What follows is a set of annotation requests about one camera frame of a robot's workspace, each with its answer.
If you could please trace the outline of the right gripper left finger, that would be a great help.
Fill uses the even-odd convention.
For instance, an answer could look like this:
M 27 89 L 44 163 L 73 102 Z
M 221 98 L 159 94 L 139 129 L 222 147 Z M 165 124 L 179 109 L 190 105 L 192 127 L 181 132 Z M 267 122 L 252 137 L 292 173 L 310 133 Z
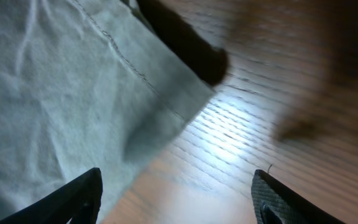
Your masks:
M 94 167 L 0 224 L 95 224 L 102 194 L 101 170 Z

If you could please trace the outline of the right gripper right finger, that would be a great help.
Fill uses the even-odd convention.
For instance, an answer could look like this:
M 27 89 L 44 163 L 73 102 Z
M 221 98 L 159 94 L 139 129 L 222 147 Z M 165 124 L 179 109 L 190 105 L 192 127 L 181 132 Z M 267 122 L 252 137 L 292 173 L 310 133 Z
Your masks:
M 258 224 L 343 224 L 261 169 L 254 172 L 251 196 Z

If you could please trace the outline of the grey-green shorts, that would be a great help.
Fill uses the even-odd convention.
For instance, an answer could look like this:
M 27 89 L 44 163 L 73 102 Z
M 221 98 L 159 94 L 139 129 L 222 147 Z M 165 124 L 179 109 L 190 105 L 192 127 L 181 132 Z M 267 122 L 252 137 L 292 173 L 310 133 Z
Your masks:
M 134 1 L 0 1 L 0 219 L 101 170 L 104 220 L 213 89 Z

